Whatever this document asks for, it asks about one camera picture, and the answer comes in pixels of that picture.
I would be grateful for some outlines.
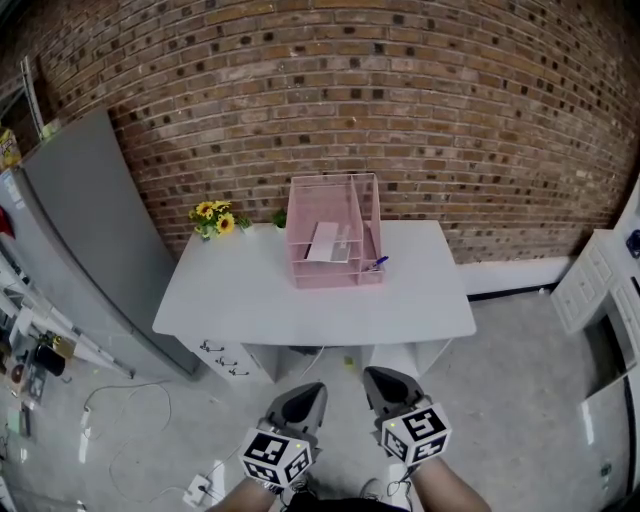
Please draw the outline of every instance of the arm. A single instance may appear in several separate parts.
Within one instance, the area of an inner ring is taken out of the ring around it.
[[[411,481],[425,511],[491,512],[487,502],[440,457],[423,462]]]
[[[276,495],[252,478],[245,478],[217,505],[207,512],[268,512]]]

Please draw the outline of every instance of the paper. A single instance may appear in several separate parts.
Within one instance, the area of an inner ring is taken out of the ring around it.
[[[347,263],[349,261],[349,225],[340,229],[337,222],[318,222],[307,252],[307,261]]]

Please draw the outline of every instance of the wall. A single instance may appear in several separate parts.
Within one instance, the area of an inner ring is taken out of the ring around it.
[[[439,220],[457,261],[524,259],[614,217],[634,30],[607,0],[36,0],[0,76],[28,51],[59,115],[109,107],[176,254],[205,198],[266,219],[291,176],[373,171],[385,218]]]

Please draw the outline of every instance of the pen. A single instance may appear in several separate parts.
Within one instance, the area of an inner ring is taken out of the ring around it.
[[[372,270],[377,270],[377,268],[380,265],[382,265],[385,261],[387,261],[388,259],[389,259],[389,256],[383,256],[378,261],[376,261],[373,265],[369,265],[366,269],[364,269],[364,271],[365,272],[371,272]]]

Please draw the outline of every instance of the drawer handle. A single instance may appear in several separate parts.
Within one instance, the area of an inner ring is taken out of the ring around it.
[[[204,340],[202,342],[202,345],[200,345],[200,350],[204,350],[207,354],[209,354],[210,352],[222,352],[224,350],[224,347],[222,347],[222,348],[211,348],[209,345],[207,345],[207,341],[208,340]]]
[[[245,375],[249,375],[249,372],[238,373],[235,368],[231,368],[231,370],[229,370],[229,373],[234,377],[244,377]]]
[[[218,364],[219,364],[220,366],[222,366],[223,368],[224,368],[225,366],[238,366],[238,362],[237,362],[237,361],[236,361],[236,362],[234,362],[234,363],[227,363],[227,362],[224,360],[224,357],[222,357],[222,356],[220,356],[218,359],[216,359],[216,360],[215,360],[215,362],[216,362],[216,363],[218,363]]]

